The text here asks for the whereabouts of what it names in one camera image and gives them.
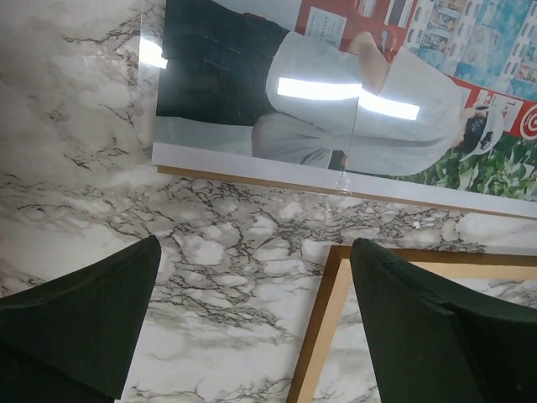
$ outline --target red logo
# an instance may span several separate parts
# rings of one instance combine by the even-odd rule
[[[537,139],[537,105],[534,105],[522,118],[520,122],[520,134],[526,140]]]

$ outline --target person in white shirt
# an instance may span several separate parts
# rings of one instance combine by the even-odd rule
[[[253,156],[413,175],[450,148],[487,153],[503,133],[489,107],[461,107],[447,76],[406,49],[390,64],[369,33],[347,52],[210,0],[168,0],[157,114],[253,126]]]

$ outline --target white cap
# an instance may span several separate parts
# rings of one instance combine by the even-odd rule
[[[479,112],[487,112],[487,122],[481,138],[477,142],[476,148],[461,158],[461,162],[473,155],[483,155],[488,153],[500,141],[503,134],[503,115],[494,107],[482,109]]]

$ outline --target glossy poster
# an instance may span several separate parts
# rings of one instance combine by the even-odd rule
[[[537,217],[530,0],[168,0],[153,162]]]

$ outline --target white marble countertop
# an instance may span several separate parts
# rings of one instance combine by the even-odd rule
[[[330,244],[537,254],[535,221],[158,175],[138,42],[162,3],[0,4],[1,291],[159,236],[124,402],[284,401]],[[535,282],[466,284],[537,307]],[[316,397],[378,401],[352,294]]]

